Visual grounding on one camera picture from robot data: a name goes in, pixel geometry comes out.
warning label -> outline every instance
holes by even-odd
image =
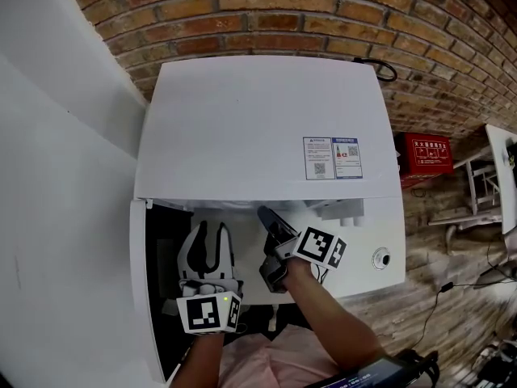
[[[304,137],[306,179],[363,178],[357,138]]]
[[[335,179],[331,138],[304,138],[305,178]]]
[[[413,140],[417,165],[448,165],[447,146],[443,142]]]
[[[357,138],[332,138],[337,179],[363,178]]]

hand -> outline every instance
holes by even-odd
[[[291,279],[307,279],[313,277],[313,272],[311,271],[311,263],[307,260],[301,259],[300,257],[292,257],[288,259],[288,274],[287,277],[291,277]]]

person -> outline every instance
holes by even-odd
[[[292,258],[283,284],[313,331],[288,325],[270,341],[246,335],[223,349],[224,334],[198,336],[174,376],[173,388],[303,387],[385,355],[375,333]]]

white wall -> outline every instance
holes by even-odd
[[[0,54],[0,372],[14,388],[155,386],[129,271],[135,160]]]
[[[147,102],[75,0],[0,0],[0,53],[81,122],[137,156]]]

black device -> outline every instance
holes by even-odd
[[[402,351],[395,357],[383,356],[370,365],[342,373],[305,388],[399,388],[405,387],[427,373],[433,386],[439,379],[437,351],[425,358],[415,351]]]
[[[285,293],[287,290],[282,286],[282,279],[288,274],[285,260],[290,255],[289,253],[280,254],[278,249],[281,248],[282,245],[296,239],[298,232],[281,216],[264,205],[258,208],[257,214],[267,230],[267,239],[264,245],[266,259],[259,268],[260,274],[270,292]]]

